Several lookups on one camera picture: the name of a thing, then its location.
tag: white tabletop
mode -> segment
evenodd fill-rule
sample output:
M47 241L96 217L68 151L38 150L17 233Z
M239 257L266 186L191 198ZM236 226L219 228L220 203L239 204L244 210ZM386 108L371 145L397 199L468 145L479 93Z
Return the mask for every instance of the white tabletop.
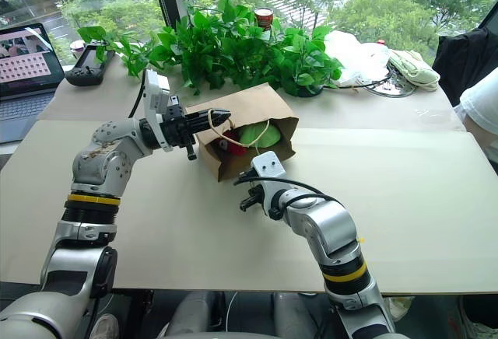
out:
M127 70L114 58L100 86L72 86L63 80L41 120L109 121L128 117L140 81L126 75ZM239 90L230 80L221 89L204 84L200 96L182 88L179 66L166 73L172 93L185 106L213 100ZM436 92L417 90L406 98L377 96L364 89L325 90L314 98L297 98L281 89L279 95L300 118L299 128L396 129L406 131L464 131L450 102L439 88ZM143 105L136 117L143 117Z
M38 121L0 172L0 279L37 283L98 122ZM289 178L338 198L385 293L498 292L498 177L464 132L298 130ZM118 288L323 291L307 242L247 187L175 149L139 160L117 217Z

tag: floor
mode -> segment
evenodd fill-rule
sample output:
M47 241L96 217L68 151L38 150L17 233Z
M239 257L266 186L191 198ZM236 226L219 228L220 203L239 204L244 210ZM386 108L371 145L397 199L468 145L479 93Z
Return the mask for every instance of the floor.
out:
M5 308L13 299L37 290L36 285L0 283L0 308ZM157 290L149 313L143 320L139 338L152 339L169 322L174 310L188 294L184 291ZM125 327L130 298L123 295L111 295L100 302L99 313L112 313ZM226 292L224 306L233 296ZM328 299L325 294L301 296L305 306L317 326L320 326L324 315L328 314ZM408 314L396 323L397 331L411 339L465 338L461 332L461 322L457 308L458 297L455 295L425 295L413 300ZM77 338L83 338L89 315L83 317ZM229 320L230 331L243 331L258 334L274 335L272 320L272 293L239 292L233 301ZM327 325L322 337L335 339L333 328Z

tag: potted plant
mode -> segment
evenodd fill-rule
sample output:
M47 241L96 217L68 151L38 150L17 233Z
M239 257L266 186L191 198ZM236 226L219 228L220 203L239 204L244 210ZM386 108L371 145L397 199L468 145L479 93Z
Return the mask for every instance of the potted plant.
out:
M80 28L79 34L86 42L105 43L98 58L105 50L120 53L129 75L139 76L149 64L159 70L181 65L184 86L195 93L204 80L214 89L230 78L242 89L269 82L294 96L313 96L341 75L341 64L324 52L329 27L315 28L308 37L297 28L284 30L275 19L264 31L248 7L230 0L220 0L217 9L187 2L187 10L175 30L164 27L145 43L133 33L117 35L100 26Z

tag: brown paper bag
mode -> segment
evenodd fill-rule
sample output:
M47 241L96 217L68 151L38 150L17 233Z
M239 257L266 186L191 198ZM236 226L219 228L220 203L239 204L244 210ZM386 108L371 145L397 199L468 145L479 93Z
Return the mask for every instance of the brown paper bag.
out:
M269 119L270 123L280 130L282 137L279 142L267 149L258 148L259 152L263 153L272 150L280 160L288 159L295 154L290 139L296 130L299 119L270 85L262 84L210 102L187 107L187 112L191 113L210 108L229 110L232 114L230 119L233 128ZM225 123L216 127L220 134L230 129L229 121L225 121ZM224 152L212 144L219 136L210 129L197 133L197 138L199 141L199 155L218 181L237 177L240 172L249 168L251 160L257 155L254 148L247 149L243 156L235 156Z

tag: shoe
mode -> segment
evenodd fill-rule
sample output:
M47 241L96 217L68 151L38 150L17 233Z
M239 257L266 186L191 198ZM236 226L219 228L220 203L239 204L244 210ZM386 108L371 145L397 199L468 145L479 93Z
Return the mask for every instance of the shoe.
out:
M498 339L498 329L487 327L483 323L472 322L465 312L463 296L458 300L458 310L460 310L467 339Z
M118 339L119 324L112 314L103 314L93 325L89 339Z

